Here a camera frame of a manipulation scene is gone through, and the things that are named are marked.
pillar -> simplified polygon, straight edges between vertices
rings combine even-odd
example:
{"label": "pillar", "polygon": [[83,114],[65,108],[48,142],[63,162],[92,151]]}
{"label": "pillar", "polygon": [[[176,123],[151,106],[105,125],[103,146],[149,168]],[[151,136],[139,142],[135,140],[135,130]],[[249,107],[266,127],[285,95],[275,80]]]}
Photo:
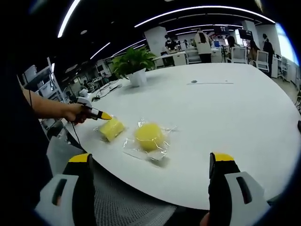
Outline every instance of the pillar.
{"label": "pillar", "polygon": [[[150,47],[150,51],[156,56],[160,57],[163,47],[165,46],[165,35],[167,35],[165,27],[154,27],[144,32],[147,44]],[[157,60],[157,66],[163,65],[162,60]]]}
{"label": "pillar", "polygon": [[254,42],[255,42],[256,46],[259,47],[260,46],[259,45],[259,38],[258,38],[258,34],[257,34],[255,24],[252,21],[248,21],[248,20],[244,20],[241,23],[242,23],[243,28],[245,30],[252,31]]}

yellow tip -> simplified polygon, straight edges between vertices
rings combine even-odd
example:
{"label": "yellow tip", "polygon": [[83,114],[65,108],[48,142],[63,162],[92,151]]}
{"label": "yellow tip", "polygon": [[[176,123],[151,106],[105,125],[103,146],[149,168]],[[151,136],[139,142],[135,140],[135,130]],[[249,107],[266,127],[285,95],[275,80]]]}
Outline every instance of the yellow tip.
{"label": "yellow tip", "polygon": [[103,112],[103,113],[102,113],[101,118],[102,118],[103,120],[110,120],[110,119],[112,119],[112,117],[109,116],[106,112]]}
{"label": "yellow tip", "polygon": [[215,156],[215,161],[234,161],[234,158],[231,155],[215,152],[213,152],[213,154]]}
{"label": "yellow tip", "polygon": [[88,153],[75,155],[72,158],[70,158],[69,162],[87,162],[89,155],[90,154]]}

black ceiling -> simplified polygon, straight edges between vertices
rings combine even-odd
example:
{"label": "black ceiling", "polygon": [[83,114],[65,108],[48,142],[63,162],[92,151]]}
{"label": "black ceiling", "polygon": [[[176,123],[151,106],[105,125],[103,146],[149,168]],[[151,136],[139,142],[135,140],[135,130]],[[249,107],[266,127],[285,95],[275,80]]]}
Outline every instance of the black ceiling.
{"label": "black ceiling", "polygon": [[[262,13],[253,0],[247,2],[218,0],[214,2],[214,5],[244,8],[273,19],[271,15]],[[55,62],[56,76],[63,78],[63,72],[68,67],[90,60],[90,57],[106,43],[111,42],[93,58],[93,61],[110,57],[124,47],[142,40],[144,31],[158,25],[166,27],[169,31],[200,24],[240,24],[245,18],[238,16],[254,19],[255,23],[269,23],[261,17],[237,10],[206,8],[169,14],[134,28],[136,24],[162,13],[192,6],[212,5],[213,3],[208,0],[174,0],[171,2],[164,0],[81,0],[73,12],[63,36],[58,39],[61,23],[72,3],[73,0],[24,0],[22,7],[21,3],[10,6],[10,10],[13,11],[18,8],[17,13],[14,13],[14,18],[18,18],[19,22],[14,25],[13,30],[16,42],[22,46],[20,49],[26,52],[20,57],[22,59],[19,61],[21,70],[32,64],[39,65],[42,59],[50,56],[51,61]],[[80,32],[83,30],[87,30],[87,33],[81,35]]]}

yellow sponge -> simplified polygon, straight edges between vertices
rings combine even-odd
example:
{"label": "yellow sponge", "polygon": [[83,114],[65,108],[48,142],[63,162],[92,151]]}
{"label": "yellow sponge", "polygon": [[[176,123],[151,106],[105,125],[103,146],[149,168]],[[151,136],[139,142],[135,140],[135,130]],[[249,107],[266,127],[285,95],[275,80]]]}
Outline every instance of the yellow sponge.
{"label": "yellow sponge", "polygon": [[147,152],[156,150],[165,140],[165,136],[160,127],[155,123],[148,123],[141,126],[136,130],[135,138],[140,146]]}
{"label": "yellow sponge", "polygon": [[110,142],[123,130],[124,125],[115,118],[107,121],[103,126],[99,128],[99,132]]}

potted plant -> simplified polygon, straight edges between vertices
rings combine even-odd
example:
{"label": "potted plant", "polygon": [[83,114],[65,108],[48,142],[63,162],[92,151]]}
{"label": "potted plant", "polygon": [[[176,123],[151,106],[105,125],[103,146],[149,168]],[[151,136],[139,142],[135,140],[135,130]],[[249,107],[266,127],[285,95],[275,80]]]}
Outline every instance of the potted plant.
{"label": "potted plant", "polygon": [[113,72],[118,78],[129,78],[134,87],[145,85],[145,70],[155,66],[155,57],[146,48],[129,48],[124,55],[113,59]]}

